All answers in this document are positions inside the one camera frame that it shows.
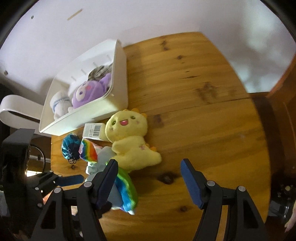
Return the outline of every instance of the plush toy mouth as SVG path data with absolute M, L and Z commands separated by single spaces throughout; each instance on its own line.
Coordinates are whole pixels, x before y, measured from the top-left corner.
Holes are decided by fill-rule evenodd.
M 122 126 L 126 126 L 126 125 L 128 124 L 128 119 L 126 119 L 126 120 L 121 120 L 119 123 L 120 123 Z

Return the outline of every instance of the plush toy head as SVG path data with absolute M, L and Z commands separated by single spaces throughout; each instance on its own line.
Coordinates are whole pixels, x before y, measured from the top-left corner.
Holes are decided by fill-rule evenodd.
M 113 143 L 129 136 L 145 136 L 148 130 L 146 117 L 137 109 L 119 111 L 108 120 L 106 137 Z
M 73 108 L 76 109 L 88 102 L 102 97 L 107 92 L 111 74 L 108 73 L 100 81 L 86 81 L 78 87 L 72 98 Z

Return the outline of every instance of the white plastic bin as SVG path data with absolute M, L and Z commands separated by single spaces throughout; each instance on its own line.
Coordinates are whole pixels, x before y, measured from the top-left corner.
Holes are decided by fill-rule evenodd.
M 113 63 L 111 85 L 107 93 L 54 120 L 54 114 L 49 105 L 53 95 L 65 88 L 72 99 L 74 90 L 87 81 L 89 73 L 94 68 L 111 63 Z M 126 55 L 119 40 L 108 39 L 83 53 L 55 76 L 44 103 L 39 131 L 60 136 L 83 127 L 85 123 L 109 118 L 127 107 Z

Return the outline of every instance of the purple plush toy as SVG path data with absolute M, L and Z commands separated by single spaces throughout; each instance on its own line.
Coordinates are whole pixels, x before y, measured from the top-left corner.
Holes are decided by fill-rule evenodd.
M 108 73 L 100 81 L 91 80 L 80 85 L 74 92 L 72 98 L 73 108 L 76 109 L 88 102 L 102 97 L 107 92 L 110 80 L 111 73 Z

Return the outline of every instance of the wooden tabletop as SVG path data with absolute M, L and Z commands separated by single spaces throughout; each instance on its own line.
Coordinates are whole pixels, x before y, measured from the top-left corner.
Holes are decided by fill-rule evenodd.
M 202 211 L 180 176 L 183 158 L 222 187 L 245 186 L 265 221 L 270 167 L 264 131 L 249 94 L 222 54 L 201 33 L 162 36 L 124 50 L 129 109 L 148 115 L 146 142 L 157 147 L 163 161 L 130 173 L 139 194 L 136 214 L 104 214 L 100 222 L 107 239 L 193 239 Z M 63 158 L 64 136 L 52 137 L 52 170 L 86 176 L 86 162 L 79 160 L 72 169 Z M 164 183 L 172 178 L 172 184 Z M 223 239 L 226 215 L 223 207 L 217 240 Z

